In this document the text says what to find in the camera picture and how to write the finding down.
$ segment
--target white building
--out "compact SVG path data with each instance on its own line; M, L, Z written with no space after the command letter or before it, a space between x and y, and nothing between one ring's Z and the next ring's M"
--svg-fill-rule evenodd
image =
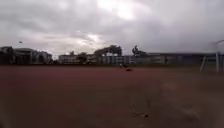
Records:
M79 59L77 55L60 55L58 58L60 64L78 64Z

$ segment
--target distant building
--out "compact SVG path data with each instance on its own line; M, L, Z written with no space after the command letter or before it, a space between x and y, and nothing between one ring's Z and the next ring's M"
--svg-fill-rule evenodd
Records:
M102 56L98 58L99 64L133 64L135 63L135 58L133 56Z
M77 55L60 55L58 58L60 64L78 64L79 59Z

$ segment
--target overcast sky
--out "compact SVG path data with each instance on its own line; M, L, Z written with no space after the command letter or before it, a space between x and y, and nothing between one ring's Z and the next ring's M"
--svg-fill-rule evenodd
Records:
M0 0L1 46L55 55L110 44L125 54L135 44L147 52L203 52L222 39L223 0Z

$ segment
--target tree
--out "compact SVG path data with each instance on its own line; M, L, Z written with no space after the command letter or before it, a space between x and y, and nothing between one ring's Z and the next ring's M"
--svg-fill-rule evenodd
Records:
M44 63L44 56L43 55L39 55L38 61L43 64Z
M74 55L75 55L74 51L71 51L71 52L69 53L69 55L74 56Z
M135 45L135 47L132 49L132 53L135 57L147 57L148 54L144 51L138 50L138 46Z
M107 53L111 53L113 55L117 54L118 56L121 56L122 48L120 46L110 45L109 47L98 49L94 52L96 56L103 56L106 55Z
M80 64L86 63L87 62L87 53L82 52L82 53L78 54L78 59L79 59Z

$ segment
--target sports field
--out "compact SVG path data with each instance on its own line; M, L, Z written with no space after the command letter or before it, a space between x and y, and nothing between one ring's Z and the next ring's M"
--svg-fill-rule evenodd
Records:
M0 127L223 128L224 77L191 68L0 67Z

